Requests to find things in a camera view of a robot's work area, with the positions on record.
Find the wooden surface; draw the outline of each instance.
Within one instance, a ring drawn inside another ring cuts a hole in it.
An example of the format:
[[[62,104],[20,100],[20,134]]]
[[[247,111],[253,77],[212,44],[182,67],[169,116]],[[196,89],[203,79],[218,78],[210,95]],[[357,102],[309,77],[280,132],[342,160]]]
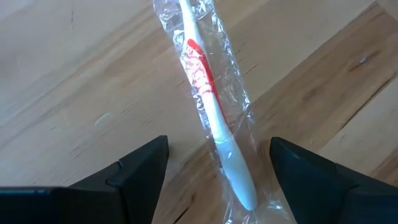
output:
[[[398,186],[394,1],[216,5],[245,74],[259,154],[280,136]],[[70,185],[167,134],[154,223],[221,223],[211,143],[151,1],[6,0],[0,34],[0,185]]]

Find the black plastic part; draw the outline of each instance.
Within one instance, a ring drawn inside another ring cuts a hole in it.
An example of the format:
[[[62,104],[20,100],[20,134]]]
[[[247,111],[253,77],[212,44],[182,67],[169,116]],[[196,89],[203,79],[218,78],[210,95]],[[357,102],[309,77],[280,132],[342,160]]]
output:
[[[270,155],[298,224],[398,223],[398,189],[281,138]]]
[[[168,156],[159,136],[68,188],[1,188],[0,223],[151,223]]]

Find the red stripe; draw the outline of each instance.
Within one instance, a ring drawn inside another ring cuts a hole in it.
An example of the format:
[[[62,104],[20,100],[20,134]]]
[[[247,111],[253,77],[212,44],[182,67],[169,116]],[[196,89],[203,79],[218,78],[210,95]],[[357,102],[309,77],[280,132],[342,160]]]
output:
[[[203,66],[204,66],[204,68],[205,68],[207,80],[208,80],[208,83],[209,83],[210,86],[211,86],[211,91],[210,91],[210,90],[207,90],[207,91],[204,91],[203,93],[200,93],[200,94],[203,95],[203,94],[205,94],[205,93],[211,93],[211,92],[214,93],[214,95],[215,95],[215,97],[216,97],[216,100],[217,100],[217,103],[218,103],[218,105],[219,105],[220,108],[221,108],[221,113],[222,113],[222,115],[223,115],[223,117],[224,117],[224,120],[226,121],[226,117],[225,117],[223,108],[221,107],[220,99],[218,98],[218,92],[217,92],[216,85],[215,85],[215,82],[214,82],[213,73],[211,72],[211,68],[210,68],[210,65],[209,65],[209,63],[208,63],[206,54],[204,53],[204,51],[201,49],[201,47],[200,47],[194,40],[189,39],[189,40],[187,41],[187,44],[188,44],[188,46],[190,46],[194,51],[198,52],[198,54],[199,54],[199,60],[200,60],[200,62],[203,64]]]

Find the white toothbrush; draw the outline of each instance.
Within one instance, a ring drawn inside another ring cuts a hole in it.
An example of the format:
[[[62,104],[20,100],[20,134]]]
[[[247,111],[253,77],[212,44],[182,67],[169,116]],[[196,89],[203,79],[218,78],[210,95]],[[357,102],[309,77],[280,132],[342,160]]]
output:
[[[223,116],[190,0],[179,2],[185,30],[186,58],[182,60],[182,64],[190,83],[198,88],[202,98],[224,173],[245,209],[254,210],[257,207],[256,189],[243,155]]]

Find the plastic wrapper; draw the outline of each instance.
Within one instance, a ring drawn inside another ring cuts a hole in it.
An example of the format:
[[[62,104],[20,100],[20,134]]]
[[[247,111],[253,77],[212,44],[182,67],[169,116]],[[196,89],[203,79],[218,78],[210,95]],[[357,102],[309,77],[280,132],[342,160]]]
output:
[[[206,135],[215,142],[210,151],[223,177],[224,223],[291,223],[271,194],[270,164],[257,150],[248,94],[214,2],[154,0],[154,9],[190,81]]]

